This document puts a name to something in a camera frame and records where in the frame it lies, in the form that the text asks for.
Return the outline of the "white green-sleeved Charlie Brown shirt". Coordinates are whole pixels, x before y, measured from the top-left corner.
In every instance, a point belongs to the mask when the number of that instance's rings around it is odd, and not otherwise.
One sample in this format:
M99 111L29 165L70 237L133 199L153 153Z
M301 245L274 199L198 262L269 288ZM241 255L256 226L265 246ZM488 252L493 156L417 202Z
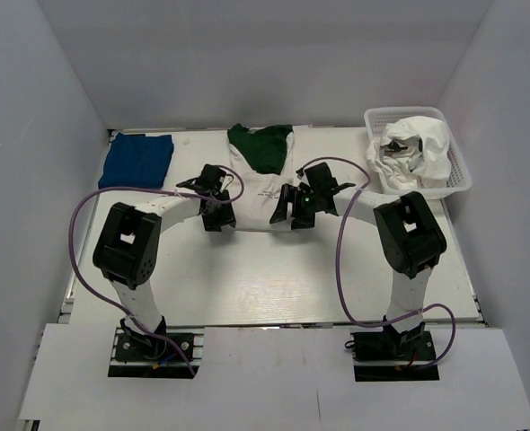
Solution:
M269 220L278 205L282 186L293 184L295 170L292 126L250 129L236 124L227 130L230 166L243 180L243 195L233 203L239 231L288 232L288 220Z

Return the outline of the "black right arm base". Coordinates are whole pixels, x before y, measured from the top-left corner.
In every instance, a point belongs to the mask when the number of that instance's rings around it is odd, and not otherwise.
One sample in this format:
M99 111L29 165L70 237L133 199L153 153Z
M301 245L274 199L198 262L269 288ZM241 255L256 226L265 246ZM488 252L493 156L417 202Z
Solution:
M398 333L392 325L380 332L354 332L344 348L353 356L358 383L438 381L437 353L422 322L417 328Z

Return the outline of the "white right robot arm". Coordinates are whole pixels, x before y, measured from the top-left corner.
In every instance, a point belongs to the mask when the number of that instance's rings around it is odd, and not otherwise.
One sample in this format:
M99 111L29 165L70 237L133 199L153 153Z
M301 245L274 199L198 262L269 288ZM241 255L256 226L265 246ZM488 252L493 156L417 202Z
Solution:
M345 302L341 278L341 251L346 223L350 218L376 227L387 263L393 271L391 298L381 323L384 350L402 358L416 346L412 332L424 327L425 293L433 268L446 251L446 238L427 200L418 191L400 197L366 191L366 185L339 183L327 163L318 163L298 173L305 181L281 187L278 203L269 219L277 224L291 220L291 228L315 226L315 216L325 213L340 218L335 251L335 280L342 310L361 328L369 323L356 320Z

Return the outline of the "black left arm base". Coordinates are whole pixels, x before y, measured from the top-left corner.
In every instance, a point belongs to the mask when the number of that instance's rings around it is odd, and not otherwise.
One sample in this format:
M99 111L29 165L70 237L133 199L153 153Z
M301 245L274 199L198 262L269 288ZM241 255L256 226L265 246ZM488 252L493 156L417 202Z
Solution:
M169 328L165 337L178 345L196 373L202 360L204 331ZM173 380L193 378L187 363L173 345L147 335L133 334L123 325L115 330L108 376Z

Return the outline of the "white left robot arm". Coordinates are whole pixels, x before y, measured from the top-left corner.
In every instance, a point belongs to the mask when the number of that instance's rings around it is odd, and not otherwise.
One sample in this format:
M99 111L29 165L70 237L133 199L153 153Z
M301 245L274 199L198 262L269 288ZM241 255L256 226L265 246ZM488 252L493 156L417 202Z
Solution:
M93 252L93 265L118 294L127 316L122 326L137 335L137 348L157 358L167 348L165 319L159 311L150 278L154 273L159 240L165 231L199 216L207 232L235 227L233 202L225 178L234 174L224 166L207 164L201 174L177 185L162 198L131 206L114 204Z

